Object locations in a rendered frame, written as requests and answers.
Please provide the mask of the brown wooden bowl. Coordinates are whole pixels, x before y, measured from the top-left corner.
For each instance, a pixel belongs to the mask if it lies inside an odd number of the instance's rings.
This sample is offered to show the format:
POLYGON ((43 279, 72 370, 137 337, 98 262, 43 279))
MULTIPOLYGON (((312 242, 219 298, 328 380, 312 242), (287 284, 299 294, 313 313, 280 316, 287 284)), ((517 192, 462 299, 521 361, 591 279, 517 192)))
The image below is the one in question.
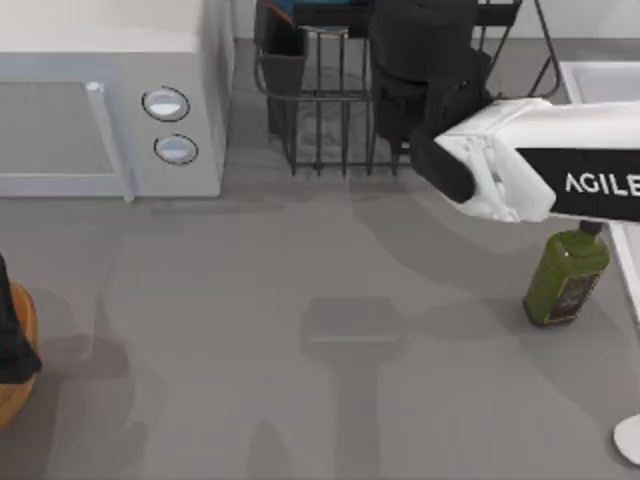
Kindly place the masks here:
MULTIPOLYGON (((40 350, 39 320, 31 293, 17 281, 10 281, 11 298, 23 333, 36 352, 40 350)), ((27 383, 18 385, 0 384, 0 432, 5 430, 28 403, 38 375, 27 383)))

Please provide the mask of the white round object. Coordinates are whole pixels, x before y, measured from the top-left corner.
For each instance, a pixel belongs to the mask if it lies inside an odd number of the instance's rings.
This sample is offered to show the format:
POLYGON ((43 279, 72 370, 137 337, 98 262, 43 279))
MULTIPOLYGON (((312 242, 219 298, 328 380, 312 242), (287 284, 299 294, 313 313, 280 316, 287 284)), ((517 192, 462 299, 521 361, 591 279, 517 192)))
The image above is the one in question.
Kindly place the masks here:
POLYGON ((640 413, 620 420, 613 427, 612 441, 625 461, 640 468, 640 413))

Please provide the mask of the large microwave knob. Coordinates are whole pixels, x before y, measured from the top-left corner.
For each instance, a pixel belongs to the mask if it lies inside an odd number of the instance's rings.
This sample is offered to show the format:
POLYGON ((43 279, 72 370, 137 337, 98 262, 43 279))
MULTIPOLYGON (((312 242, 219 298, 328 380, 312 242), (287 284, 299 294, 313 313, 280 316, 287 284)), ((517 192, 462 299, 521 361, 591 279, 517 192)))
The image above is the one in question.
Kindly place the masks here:
POLYGON ((145 92, 141 104, 151 118, 160 122, 178 122, 190 112, 187 96, 168 86, 145 92))

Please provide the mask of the microwave oven door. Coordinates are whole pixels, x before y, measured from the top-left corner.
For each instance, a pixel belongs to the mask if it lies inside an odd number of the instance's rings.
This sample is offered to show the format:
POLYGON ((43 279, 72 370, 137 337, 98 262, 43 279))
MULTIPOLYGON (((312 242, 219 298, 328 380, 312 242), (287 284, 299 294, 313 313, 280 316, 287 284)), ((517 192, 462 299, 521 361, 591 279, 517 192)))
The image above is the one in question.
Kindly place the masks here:
POLYGON ((123 198, 86 83, 0 82, 0 198, 123 198))

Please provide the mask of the pale microwave oven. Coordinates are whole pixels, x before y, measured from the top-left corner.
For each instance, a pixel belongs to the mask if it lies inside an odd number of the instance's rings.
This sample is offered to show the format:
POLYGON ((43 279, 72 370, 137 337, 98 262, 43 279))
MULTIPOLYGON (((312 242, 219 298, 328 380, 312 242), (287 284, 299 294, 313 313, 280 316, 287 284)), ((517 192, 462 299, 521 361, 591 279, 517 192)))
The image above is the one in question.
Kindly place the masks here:
POLYGON ((0 0, 0 82, 105 83, 134 200, 220 194, 234 67, 230 0, 0 0), (142 95, 162 86, 187 96, 181 121, 144 111, 142 95), (156 156, 173 134, 198 145, 195 161, 156 156))

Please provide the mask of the green bottle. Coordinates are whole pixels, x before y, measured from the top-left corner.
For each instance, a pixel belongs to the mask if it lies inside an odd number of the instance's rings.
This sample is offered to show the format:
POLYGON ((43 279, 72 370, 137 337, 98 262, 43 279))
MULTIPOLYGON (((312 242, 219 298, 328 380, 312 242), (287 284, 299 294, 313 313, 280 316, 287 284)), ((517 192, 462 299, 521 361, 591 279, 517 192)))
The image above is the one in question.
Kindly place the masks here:
POLYGON ((538 328, 573 322, 611 261, 604 225, 582 220, 575 229, 552 234, 522 305, 538 328))

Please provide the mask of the dark grey box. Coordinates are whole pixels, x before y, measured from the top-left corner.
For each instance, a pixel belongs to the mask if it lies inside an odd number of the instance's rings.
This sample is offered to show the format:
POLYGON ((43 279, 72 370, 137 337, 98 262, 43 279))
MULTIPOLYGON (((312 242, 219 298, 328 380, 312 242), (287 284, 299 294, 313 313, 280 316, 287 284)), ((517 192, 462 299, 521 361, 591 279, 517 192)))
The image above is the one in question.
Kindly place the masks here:
POLYGON ((293 22, 291 0, 256 0, 254 45, 262 73, 269 134, 285 136, 297 115, 308 58, 306 31, 293 22))

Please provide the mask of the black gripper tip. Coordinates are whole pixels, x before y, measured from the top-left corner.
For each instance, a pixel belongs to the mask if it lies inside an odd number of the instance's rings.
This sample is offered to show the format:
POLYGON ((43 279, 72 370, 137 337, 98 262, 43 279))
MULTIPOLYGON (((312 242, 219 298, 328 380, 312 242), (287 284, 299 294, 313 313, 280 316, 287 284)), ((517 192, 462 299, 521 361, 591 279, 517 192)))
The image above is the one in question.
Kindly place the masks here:
POLYGON ((26 384, 41 369, 41 358, 21 328, 0 253, 0 384, 26 384))

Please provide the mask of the small microwave knob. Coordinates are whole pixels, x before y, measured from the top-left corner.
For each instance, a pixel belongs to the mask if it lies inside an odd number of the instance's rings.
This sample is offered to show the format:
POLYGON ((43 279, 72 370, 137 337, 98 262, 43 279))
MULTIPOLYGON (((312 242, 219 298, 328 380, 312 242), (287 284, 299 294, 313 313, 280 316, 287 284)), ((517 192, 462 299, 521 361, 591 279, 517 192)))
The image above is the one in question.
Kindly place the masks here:
POLYGON ((170 165, 188 165, 199 155, 198 145, 188 136, 173 134, 154 141, 154 153, 170 165))

